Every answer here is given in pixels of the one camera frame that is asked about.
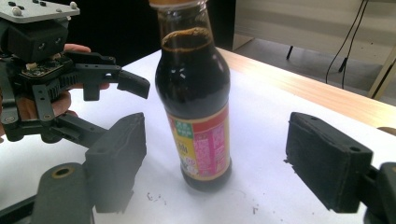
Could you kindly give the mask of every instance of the white wall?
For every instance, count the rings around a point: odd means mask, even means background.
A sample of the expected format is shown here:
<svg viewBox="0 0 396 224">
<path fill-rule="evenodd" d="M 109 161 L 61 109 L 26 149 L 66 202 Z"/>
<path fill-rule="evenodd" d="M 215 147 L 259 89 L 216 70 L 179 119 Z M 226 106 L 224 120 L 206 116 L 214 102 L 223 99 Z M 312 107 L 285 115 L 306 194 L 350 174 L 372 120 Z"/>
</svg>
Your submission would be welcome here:
<svg viewBox="0 0 396 224">
<path fill-rule="evenodd" d="M 361 0 L 237 0 L 235 33 L 335 54 L 360 4 Z M 342 55 L 347 55 L 349 43 Z M 350 57 L 383 64 L 395 45 L 396 0 L 370 1 Z"/>
</svg>

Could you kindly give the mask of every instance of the black cable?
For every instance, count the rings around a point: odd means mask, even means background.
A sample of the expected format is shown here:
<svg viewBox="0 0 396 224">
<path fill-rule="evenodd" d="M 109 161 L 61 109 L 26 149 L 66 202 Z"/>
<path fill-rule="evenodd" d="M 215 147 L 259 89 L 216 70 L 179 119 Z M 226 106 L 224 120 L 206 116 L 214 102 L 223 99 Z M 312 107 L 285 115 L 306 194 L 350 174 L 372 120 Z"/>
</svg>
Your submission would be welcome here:
<svg viewBox="0 0 396 224">
<path fill-rule="evenodd" d="M 348 31 L 348 33 L 346 35 L 346 38 L 344 40 L 343 45 L 341 45 L 341 48 L 338 50 L 337 54 L 335 54 L 334 58 L 332 59 L 332 62 L 330 63 L 330 66 L 329 66 L 329 69 L 327 69 L 326 84 L 328 82 L 329 71 L 332 68 L 332 64 L 334 63 L 335 59 L 338 57 L 338 54 L 341 52 L 341 50 L 343 49 L 345 43 L 347 42 L 347 38 L 349 37 L 350 32 L 352 31 L 353 27 L 355 26 L 356 21 L 358 20 L 359 15 L 361 14 L 361 8 L 363 7 L 363 4 L 364 4 L 364 0 L 361 1 L 361 6 L 359 7 L 358 14 L 356 15 L 355 20 L 353 21 L 352 25 L 350 26 L 350 29 L 349 29 L 349 31 Z"/>
<path fill-rule="evenodd" d="M 353 41 L 355 40 L 355 35 L 358 32 L 359 27 L 361 26 L 361 20 L 363 19 L 364 11 L 366 10 L 368 3 L 369 3 L 369 0 L 366 0 L 366 4 L 364 5 L 363 11 L 361 12 L 361 18 L 359 19 L 358 26 L 356 27 L 355 33 L 353 34 L 352 39 L 350 40 L 350 46 L 349 46 L 349 50 L 348 50 L 347 56 L 346 56 L 347 58 L 349 58 L 350 51 L 352 50 Z M 342 89 L 344 89 L 344 82 L 345 82 L 345 78 L 346 78 L 346 70 L 347 70 L 347 61 L 346 61 L 346 64 L 344 66 L 343 80 L 341 82 Z"/>
</svg>

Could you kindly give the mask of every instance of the white table surface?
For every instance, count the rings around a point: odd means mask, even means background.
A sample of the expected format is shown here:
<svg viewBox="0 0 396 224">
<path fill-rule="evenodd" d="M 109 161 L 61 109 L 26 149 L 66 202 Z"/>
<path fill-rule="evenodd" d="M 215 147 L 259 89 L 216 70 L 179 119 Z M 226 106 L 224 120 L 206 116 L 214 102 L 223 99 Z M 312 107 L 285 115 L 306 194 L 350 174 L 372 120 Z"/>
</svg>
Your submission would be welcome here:
<svg viewBox="0 0 396 224">
<path fill-rule="evenodd" d="M 151 83 L 147 100 L 115 85 L 98 102 L 84 102 L 73 90 L 71 109 L 103 128 L 118 119 L 144 112 L 148 154 L 134 184 L 134 196 L 122 214 L 95 214 L 101 223 L 362 223 L 365 212 L 338 215 L 328 211 L 286 159 L 285 146 L 292 111 L 319 117 L 375 152 L 373 165 L 396 161 L 396 137 L 268 86 L 259 77 L 232 71 L 230 94 L 233 173 L 219 192 L 191 189 L 183 180 L 174 141 L 155 90 L 154 75 L 161 53 L 124 67 Z M 54 145 L 39 136 L 0 144 L 0 209 L 35 194 L 40 176 L 65 163 L 83 163 L 85 147 L 62 140 Z"/>
</svg>

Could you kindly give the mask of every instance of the red bottle label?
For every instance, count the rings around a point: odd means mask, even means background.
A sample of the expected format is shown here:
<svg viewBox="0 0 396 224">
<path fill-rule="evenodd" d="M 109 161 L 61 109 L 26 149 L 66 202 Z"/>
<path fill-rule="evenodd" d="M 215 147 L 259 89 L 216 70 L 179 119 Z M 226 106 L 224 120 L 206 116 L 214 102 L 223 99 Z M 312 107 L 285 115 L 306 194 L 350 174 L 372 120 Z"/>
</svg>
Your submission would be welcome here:
<svg viewBox="0 0 396 224">
<path fill-rule="evenodd" d="M 225 173 L 230 165 L 228 104 L 204 119 L 168 118 L 185 174 L 205 181 Z"/>
</svg>

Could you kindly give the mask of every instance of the chair leg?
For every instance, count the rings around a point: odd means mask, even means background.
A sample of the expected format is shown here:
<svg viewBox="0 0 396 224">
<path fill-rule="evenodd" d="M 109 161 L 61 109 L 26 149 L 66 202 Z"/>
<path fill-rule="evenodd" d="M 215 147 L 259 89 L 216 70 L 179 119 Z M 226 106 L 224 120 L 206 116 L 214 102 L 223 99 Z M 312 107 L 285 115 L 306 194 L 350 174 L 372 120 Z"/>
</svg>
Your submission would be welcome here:
<svg viewBox="0 0 396 224">
<path fill-rule="evenodd" d="M 292 50 L 293 50 L 293 46 L 290 46 L 288 56 L 286 56 L 286 59 L 287 59 L 287 60 L 290 58 L 290 55 L 291 55 L 291 51 L 292 51 Z"/>
<path fill-rule="evenodd" d="M 341 73 L 344 70 L 344 68 L 346 67 L 346 65 L 347 65 L 347 58 L 345 58 L 343 60 L 343 63 L 341 63 L 341 67 L 340 67 L 340 69 L 338 69 L 338 72 Z"/>
</svg>

